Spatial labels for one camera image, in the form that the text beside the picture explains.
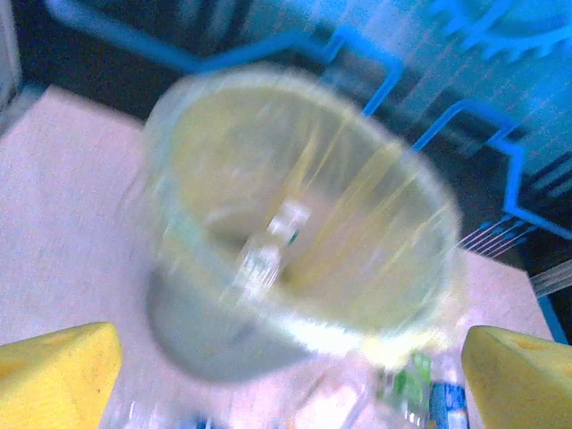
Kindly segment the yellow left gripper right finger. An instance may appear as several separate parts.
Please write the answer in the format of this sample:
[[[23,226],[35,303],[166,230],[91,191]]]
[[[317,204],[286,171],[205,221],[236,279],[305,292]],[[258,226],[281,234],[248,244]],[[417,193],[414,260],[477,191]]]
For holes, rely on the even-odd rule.
[[[478,325],[467,332],[462,367],[486,428],[569,428],[571,347]]]

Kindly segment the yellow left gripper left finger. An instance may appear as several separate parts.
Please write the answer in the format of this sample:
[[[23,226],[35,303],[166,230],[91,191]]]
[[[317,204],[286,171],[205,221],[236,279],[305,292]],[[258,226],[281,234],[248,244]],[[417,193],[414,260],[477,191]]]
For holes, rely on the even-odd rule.
[[[3,428],[98,428],[122,367],[111,323],[90,323],[1,347]]]

